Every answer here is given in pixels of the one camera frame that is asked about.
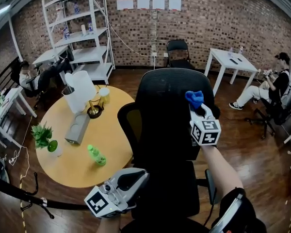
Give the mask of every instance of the lamp base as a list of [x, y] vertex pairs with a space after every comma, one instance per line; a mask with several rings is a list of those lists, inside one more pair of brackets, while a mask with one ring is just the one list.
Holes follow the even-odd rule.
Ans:
[[93, 105], [93, 109], [92, 107], [89, 107], [87, 110], [87, 114], [91, 119], [99, 117], [101, 115], [101, 112], [102, 112], [102, 109], [98, 105]]

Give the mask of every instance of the white table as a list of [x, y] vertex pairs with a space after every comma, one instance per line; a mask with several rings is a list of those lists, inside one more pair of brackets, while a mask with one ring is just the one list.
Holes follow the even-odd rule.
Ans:
[[[56, 48], [58, 55], [61, 55], [67, 49], [68, 49], [68, 45], [64, 45], [64, 46]], [[54, 50], [50, 49], [50, 50], [47, 50], [46, 52], [44, 52], [42, 55], [40, 55], [39, 58], [37, 58], [32, 64], [34, 64], [34, 66], [36, 66], [39, 63], [55, 62], [55, 61], [56, 61], [56, 57], [54, 54]], [[64, 84], [66, 84], [65, 72], [62, 71], [59, 75], [62, 78]]]
[[[217, 90], [219, 88], [221, 79], [223, 77], [224, 71], [226, 68], [232, 68], [235, 69], [234, 73], [233, 73], [233, 77], [231, 79], [231, 81], [229, 82], [230, 84], [233, 84], [235, 77], [237, 75], [238, 70], [242, 70], [242, 71], [248, 71], [251, 72], [251, 76], [244, 88], [244, 90], [246, 88], [249, 87], [249, 85], [251, 84], [255, 74], [257, 73], [257, 69], [241, 54], [238, 53], [232, 53], [232, 56], [230, 57], [228, 55], [228, 51], [224, 51], [224, 50], [219, 50], [219, 49], [210, 49], [210, 53], [209, 53], [209, 57], [208, 57], [208, 61], [207, 61], [207, 65], [206, 65], [206, 70], [205, 70], [205, 76], [208, 76], [208, 72], [211, 66], [211, 61], [212, 58], [215, 57], [217, 59], [217, 61], [221, 64], [221, 69], [217, 78], [217, 81], [215, 82], [214, 88], [213, 88], [213, 95], [215, 96], [215, 94], [217, 93]], [[238, 64], [233, 63], [230, 59], [233, 59], [234, 61], [236, 61]]]
[[[33, 111], [33, 109], [29, 106], [23, 95], [21, 94], [21, 91], [23, 88], [19, 86], [18, 88], [12, 88], [8, 94], [5, 96], [5, 99], [9, 99], [9, 102], [6, 103], [4, 106], [0, 107], [0, 123], [2, 119], [4, 118], [5, 114], [9, 111], [11, 108], [12, 104], [16, 105], [16, 108], [22, 115], [26, 115], [26, 112], [23, 110], [23, 108], [20, 106], [20, 104], [17, 102], [17, 98], [19, 97], [24, 105], [27, 107], [27, 109], [30, 111], [30, 113], [34, 116], [37, 117], [36, 113]], [[10, 142], [13, 142], [16, 146], [19, 148], [21, 145], [16, 142], [7, 132], [4, 131], [4, 129], [0, 126], [0, 133], [7, 138]]]

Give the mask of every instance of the wooden floor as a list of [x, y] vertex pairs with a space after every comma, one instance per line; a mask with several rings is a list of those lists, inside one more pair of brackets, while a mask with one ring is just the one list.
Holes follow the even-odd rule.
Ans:
[[[133, 98], [136, 96], [137, 88], [145, 70], [116, 70], [110, 77], [110, 85], [118, 87]], [[210, 75], [212, 86], [217, 75]], [[251, 200], [258, 218], [267, 226], [269, 233], [286, 233], [289, 230], [291, 217], [291, 144], [283, 145], [287, 137], [281, 127], [277, 127], [275, 137], [267, 135], [261, 140], [262, 126], [250, 125], [244, 122], [243, 118], [252, 117], [256, 107], [262, 107], [259, 103], [254, 105], [249, 102], [242, 111], [232, 110], [228, 103], [234, 101], [242, 92], [246, 80], [237, 78], [233, 85], [230, 85], [230, 77], [223, 77], [215, 102], [221, 109], [220, 123], [222, 134], [218, 142], [218, 149], [227, 161], [237, 170], [247, 196]], [[60, 90], [54, 91], [49, 106], [60, 97]], [[43, 117], [44, 111], [37, 111], [38, 118], [33, 118], [31, 125], [37, 124]], [[22, 142], [30, 116], [20, 116], [15, 109], [8, 114], [5, 128], [14, 135], [18, 142]], [[291, 133], [291, 118], [285, 124], [287, 131]], [[35, 188], [33, 172], [38, 173], [39, 192], [38, 197], [46, 197], [52, 200], [63, 202], [83, 203], [84, 197], [91, 188], [76, 189], [60, 185], [49, 178], [37, 160], [34, 148], [34, 141], [27, 132], [24, 146], [28, 147], [30, 156], [30, 169], [27, 177], [23, 180], [23, 188], [33, 191]], [[0, 148], [0, 154], [7, 154], [10, 159], [16, 150], [14, 145], [9, 144], [8, 149]], [[11, 183], [19, 185], [20, 174], [25, 174], [27, 169], [27, 154], [23, 149], [14, 166], [7, 164]], [[204, 170], [208, 167], [202, 152], [194, 161], [196, 176], [204, 177]], [[210, 211], [208, 192], [201, 187], [200, 213], [193, 217], [203, 223]], [[99, 219], [91, 215], [89, 211], [50, 211], [55, 215], [51, 220], [49, 216], [37, 205], [24, 212], [26, 228], [28, 233], [61, 233], [61, 232], [96, 232]], [[219, 207], [215, 206], [208, 226], [216, 219]], [[129, 214], [122, 216], [122, 226], [131, 221]], [[24, 232], [19, 200], [0, 192], [0, 233], [3, 232]]]

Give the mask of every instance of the fluorescent light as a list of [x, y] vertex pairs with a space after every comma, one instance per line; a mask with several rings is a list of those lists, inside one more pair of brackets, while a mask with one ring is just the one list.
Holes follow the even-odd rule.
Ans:
[[9, 8], [10, 8], [11, 5], [7, 5], [5, 6], [4, 8], [0, 9], [0, 14], [6, 12]]

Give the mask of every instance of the green bottle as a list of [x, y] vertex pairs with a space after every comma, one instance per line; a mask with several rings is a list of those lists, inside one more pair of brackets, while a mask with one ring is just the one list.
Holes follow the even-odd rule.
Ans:
[[88, 145], [87, 149], [92, 159], [94, 159], [98, 165], [103, 166], [106, 164], [106, 157], [104, 157], [97, 148], [94, 148], [93, 145]]

